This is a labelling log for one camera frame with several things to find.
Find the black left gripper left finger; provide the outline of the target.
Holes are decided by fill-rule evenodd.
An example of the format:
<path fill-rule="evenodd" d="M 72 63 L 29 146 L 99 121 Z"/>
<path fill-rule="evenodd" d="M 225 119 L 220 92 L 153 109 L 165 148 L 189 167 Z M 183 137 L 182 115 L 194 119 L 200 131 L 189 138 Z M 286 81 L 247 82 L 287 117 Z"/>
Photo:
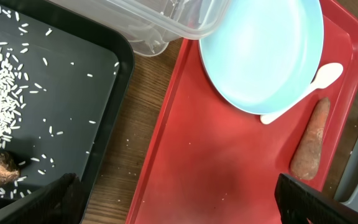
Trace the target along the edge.
<path fill-rule="evenodd" d="M 79 224 L 82 217 L 83 184 L 75 174 L 64 174 L 0 209 L 1 224 Z"/>

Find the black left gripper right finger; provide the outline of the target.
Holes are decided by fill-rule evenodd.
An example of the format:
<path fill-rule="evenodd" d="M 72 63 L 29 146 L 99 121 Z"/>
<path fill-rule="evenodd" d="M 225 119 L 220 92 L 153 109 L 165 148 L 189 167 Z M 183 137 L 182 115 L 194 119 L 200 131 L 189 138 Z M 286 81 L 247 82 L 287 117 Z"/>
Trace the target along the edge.
<path fill-rule="evenodd" d="M 358 224 L 358 212 L 289 174 L 280 174 L 275 200 L 282 224 Z"/>

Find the orange carrot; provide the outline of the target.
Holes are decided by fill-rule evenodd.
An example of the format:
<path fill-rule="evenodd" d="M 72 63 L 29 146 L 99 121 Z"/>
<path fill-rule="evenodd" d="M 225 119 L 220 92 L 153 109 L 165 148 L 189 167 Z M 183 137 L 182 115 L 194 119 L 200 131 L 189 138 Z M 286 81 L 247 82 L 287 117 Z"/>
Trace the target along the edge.
<path fill-rule="evenodd" d="M 329 98 L 323 98 L 317 102 L 291 160 L 290 171 L 299 179 L 311 180 L 318 172 L 323 133 L 330 106 Z"/>

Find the white plastic spoon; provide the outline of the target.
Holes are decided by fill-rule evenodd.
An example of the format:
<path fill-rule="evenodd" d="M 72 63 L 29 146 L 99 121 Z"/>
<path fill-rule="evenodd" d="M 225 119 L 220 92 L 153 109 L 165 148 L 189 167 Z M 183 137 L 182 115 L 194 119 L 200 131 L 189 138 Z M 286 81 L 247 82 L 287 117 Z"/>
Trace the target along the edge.
<path fill-rule="evenodd" d="M 278 119 L 281 115 L 286 113 L 302 99 L 308 96 L 310 93 L 317 89 L 325 89 L 332 83 L 334 83 L 342 74 L 344 67 L 340 63 L 328 63 L 320 67 L 315 75 L 314 80 L 310 83 L 309 87 L 303 92 L 303 94 L 291 103 L 285 109 L 282 109 L 275 113 L 264 114 L 260 116 L 260 122 L 262 124 L 270 124 Z"/>

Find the light blue plate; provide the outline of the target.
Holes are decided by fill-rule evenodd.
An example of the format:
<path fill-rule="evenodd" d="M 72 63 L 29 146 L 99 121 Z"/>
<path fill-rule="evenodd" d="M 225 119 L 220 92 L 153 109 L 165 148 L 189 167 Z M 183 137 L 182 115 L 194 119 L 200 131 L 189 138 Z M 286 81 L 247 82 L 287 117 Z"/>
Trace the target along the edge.
<path fill-rule="evenodd" d="M 211 83 L 236 108 L 269 114 L 310 85 L 323 51 L 319 0 L 233 1 L 221 25 L 200 39 Z"/>

